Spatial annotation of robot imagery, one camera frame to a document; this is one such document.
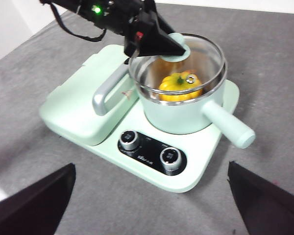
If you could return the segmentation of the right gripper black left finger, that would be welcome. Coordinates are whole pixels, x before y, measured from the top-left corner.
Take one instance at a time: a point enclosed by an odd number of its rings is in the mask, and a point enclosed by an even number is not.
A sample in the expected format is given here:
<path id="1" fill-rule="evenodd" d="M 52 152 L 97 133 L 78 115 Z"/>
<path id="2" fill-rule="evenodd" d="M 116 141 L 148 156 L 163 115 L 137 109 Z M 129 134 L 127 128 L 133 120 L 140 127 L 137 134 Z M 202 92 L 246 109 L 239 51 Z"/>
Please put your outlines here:
<path id="1" fill-rule="evenodd" d="M 53 235 L 75 184 L 70 163 L 0 201 L 0 235 Z"/>

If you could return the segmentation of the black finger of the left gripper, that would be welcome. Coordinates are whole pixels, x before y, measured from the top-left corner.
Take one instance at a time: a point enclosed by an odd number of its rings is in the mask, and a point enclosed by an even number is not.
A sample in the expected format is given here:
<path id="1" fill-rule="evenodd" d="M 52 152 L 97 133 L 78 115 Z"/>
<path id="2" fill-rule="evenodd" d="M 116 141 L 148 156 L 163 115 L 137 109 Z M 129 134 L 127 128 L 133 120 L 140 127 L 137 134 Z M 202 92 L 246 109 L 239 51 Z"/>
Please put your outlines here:
<path id="1" fill-rule="evenodd" d="M 181 44 L 176 42 L 168 34 L 166 34 L 159 28 L 157 21 L 153 21 L 153 29 L 151 35 L 151 56 L 181 56 L 186 52 Z"/>
<path id="2" fill-rule="evenodd" d="M 158 13 L 155 1 L 147 1 L 147 12 L 152 12 L 155 15 L 159 28 L 166 34 L 171 34 L 175 32 L 175 30 Z"/>

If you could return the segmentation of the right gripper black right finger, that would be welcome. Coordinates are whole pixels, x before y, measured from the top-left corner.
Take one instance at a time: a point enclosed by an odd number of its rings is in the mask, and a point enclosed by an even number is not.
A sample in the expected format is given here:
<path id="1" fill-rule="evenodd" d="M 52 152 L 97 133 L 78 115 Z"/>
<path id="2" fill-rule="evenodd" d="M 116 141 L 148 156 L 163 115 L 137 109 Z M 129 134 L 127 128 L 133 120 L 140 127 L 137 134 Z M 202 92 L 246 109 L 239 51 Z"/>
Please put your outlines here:
<path id="1" fill-rule="evenodd" d="M 237 164 L 228 182 L 250 235 L 294 235 L 294 195 Z"/>

